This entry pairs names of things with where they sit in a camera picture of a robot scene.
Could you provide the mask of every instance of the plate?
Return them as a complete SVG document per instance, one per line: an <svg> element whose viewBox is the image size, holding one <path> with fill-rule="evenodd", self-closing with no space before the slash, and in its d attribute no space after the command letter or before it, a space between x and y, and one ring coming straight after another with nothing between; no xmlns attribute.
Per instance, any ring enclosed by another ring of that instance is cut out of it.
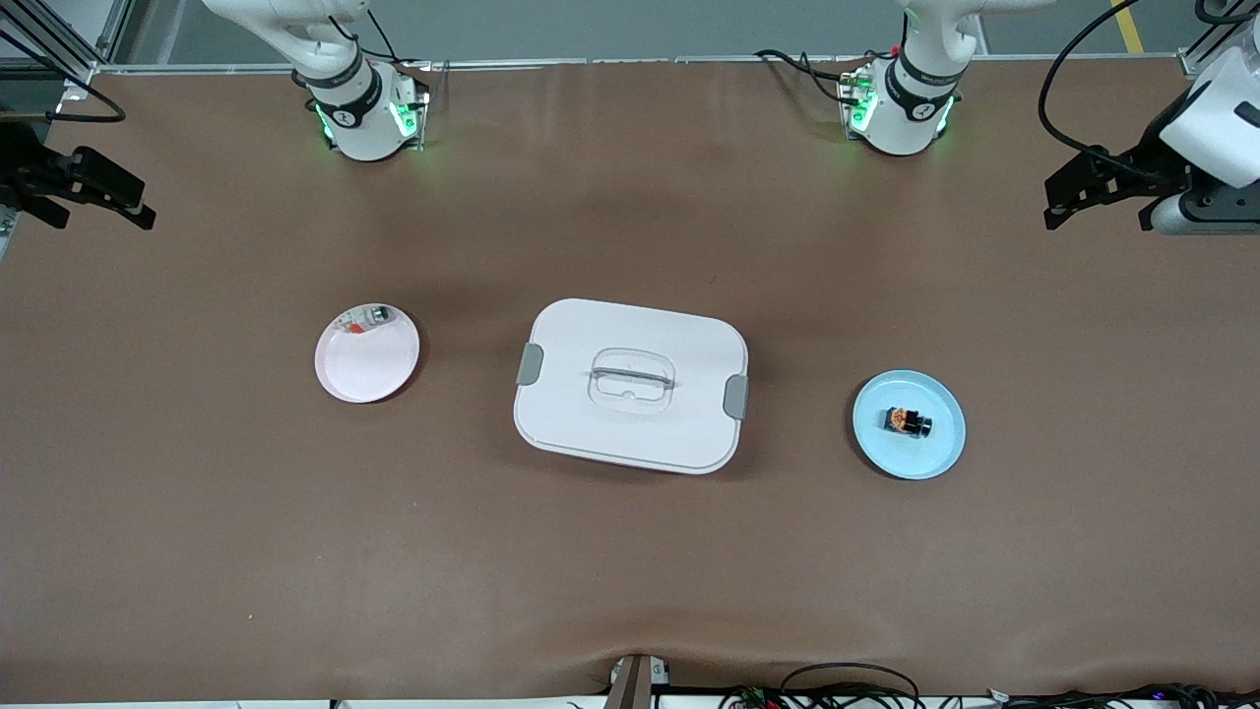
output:
<svg viewBox="0 0 1260 709"><path fill-rule="evenodd" d="M384 302L355 306L378 305L389 307L384 324L352 334L336 329L338 312L315 344L315 378L341 402L379 402L407 384L420 363L420 330L407 312Z"/></svg>
<svg viewBox="0 0 1260 709"><path fill-rule="evenodd" d="M925 438L883 428L888 409L910 409L932 421ZM963 408L932 378L911 370L885 373L866 384L853 403L853 434L872 463L898 479L934 479L958 462L966 442Z"/></svg>

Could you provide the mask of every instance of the metal frame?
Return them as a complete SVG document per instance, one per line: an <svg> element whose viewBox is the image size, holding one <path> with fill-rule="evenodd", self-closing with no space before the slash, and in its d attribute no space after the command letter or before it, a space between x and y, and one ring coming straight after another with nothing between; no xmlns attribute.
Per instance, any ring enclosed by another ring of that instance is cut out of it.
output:
<svg viewBox="0 0 1260 709"><path fill-rule="evenodd" d="M1254 13L1256 8L1260 8L1260 0L1234 0L1226 9L1225 15ZM1182 69L1186 72L1186 76L1198 76L1198 72L1211 64L1223 48L1230 47L1230 39L1235 38L1236 33L1245 26L1249 26L1249 23L1210 26L1202 37L1194 40L1194 44L1178 52L1177 55L1182 60Z"/></svg>
<svg viewBox="0 0 1260 709"><path fill-rule="evenodd" d="M78 35L69 24L43 3L43 0L0 0L0 15L5 16L37 50L62 65L82 81L92 76L105 58Z"/></svg>
<svg viewBox="0 0 1260 709"><path fill-rule="evenodd" d="M1079 59L1171 59L1179 54L1173 52L1150 52L1145 54L1128 53L1082 53L1072 54L1070 60ZM1053 59L1055 54L976 54L975 62L1022 62ZM856 62L863 59L861 54L818 54L810 55L813 62ZM543 67L561 64L634 64L634 63L674 63L674 64L706 64L706 63L759 63L777 59L762 59L752 54L696 54L675 57L673 59L493 59L475 62L406 62L404 65L422 72L465 72L465 71L509 71L509 69L538 69ZM226 74L289 74L294 69L287 63L268 64L107 64L100 67L100 73L123 76L226 76Z"/></svg>

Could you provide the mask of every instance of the container lid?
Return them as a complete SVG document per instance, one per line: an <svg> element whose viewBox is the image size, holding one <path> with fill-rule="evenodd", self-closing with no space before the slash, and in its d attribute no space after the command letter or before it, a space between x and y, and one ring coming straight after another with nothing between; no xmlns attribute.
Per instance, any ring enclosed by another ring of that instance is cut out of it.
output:
<svg viewBox="0 0 1260 709"><path fill-rule="evenodd" d="M537 448L701 475L735 456L748 349L713 317L568 298L534 320L517 431Z"/></svg>

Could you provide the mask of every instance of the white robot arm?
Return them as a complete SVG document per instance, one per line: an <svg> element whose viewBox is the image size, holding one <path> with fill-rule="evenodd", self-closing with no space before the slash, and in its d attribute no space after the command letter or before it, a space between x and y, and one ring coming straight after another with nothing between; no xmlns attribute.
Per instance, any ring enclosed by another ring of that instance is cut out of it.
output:
<svg viewBox="0 0 1260 709"><path fill-rule="evenodd" d="M979 39L961 29L968 15L1019 13L1055 0L895 0L906 13L906 37L896 57L858 71L843 94L850 135L891 155L912 155L945 128L954 89Z"/></svg>
<svg viewBox="0 0 1260 709"><path fill-rule="evenodd" d="M355 160L381 160L418 140L428 102L416 82L363 55L336 23L367 15L368 0L204 0L214 14L258 35L294 64L315 97L329 140Z"/></svg>

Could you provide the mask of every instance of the black band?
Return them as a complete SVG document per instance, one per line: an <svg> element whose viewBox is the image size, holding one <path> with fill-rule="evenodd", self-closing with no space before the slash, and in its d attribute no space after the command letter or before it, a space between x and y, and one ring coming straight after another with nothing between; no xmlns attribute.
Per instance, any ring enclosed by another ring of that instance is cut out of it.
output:
<svg viewBox="0 0 1260 709"><path fill-rule="evenodd" d="M350 62L350 65L346 67L345 71L343 71L341 73L328 78L311 78L309 76L302 76L302 74L297 76L302 77L302 81L306 83L309 88L336 88L338 86L344 86L346 83L350 83L350 79L354 78L354 74L359 73L359 67L362 65L363 65L363 49L355 47L354 60Z"/></svg>
<svg viewBox="0 0 1260 709"><path fill-rule="evenodd" d="M888 72L885 74L885 82L888 84L888 97L892 98L893 103L901 106L906 111L906 118L916 123L924 121L930 121L932 117L949 103L950 93L937 96L935 98L927 98L926 96L919 96L912 93L905 86L897 81L897 64L888 64Z"/></svg>
<svg viewBox="0 0 1260 709"><path fill-rule="evenodd" d="M368 86L368 89L363 93L363 96L359 96L349 103L341 103L340 106L320 101L320 112L340 127L359 127L363 125L363 116L365 116L368 111L377 105L377 101L381 99L382 83L381 74L373 69L372 83Z"/></svg>
<svg viewBox="0 0 1260 709"><path fill-rule="evenodd" d="M910 74L910 78L920 83L926 83L927 86L950 86L953 83L958 83L958 79L963 78L963 74L966 72L966 69L964 68L961 72L958 72L956 74L953 76L930 74L920 69L915 64L910 63L910 57L906 57L905 52L897 55L897 62L901 63L901 68L906 69L906 73Z"/></svg>

